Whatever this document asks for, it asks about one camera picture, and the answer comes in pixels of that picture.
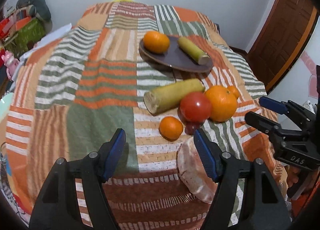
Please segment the person's right hand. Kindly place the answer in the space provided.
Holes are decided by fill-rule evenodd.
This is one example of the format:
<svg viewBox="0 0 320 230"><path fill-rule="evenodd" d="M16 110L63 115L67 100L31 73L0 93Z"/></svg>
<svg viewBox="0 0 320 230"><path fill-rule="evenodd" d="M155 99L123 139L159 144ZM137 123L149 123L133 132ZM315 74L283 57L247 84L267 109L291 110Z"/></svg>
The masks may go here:
<svg viewBox="0 0 320 230"><path fill-rule="evenodd" d="M300 173L300 169L294 166L287 166L286 171L287 171L287 179L286 179L287 185L288 187L292 187L299 180L298 175Z"/></svg>

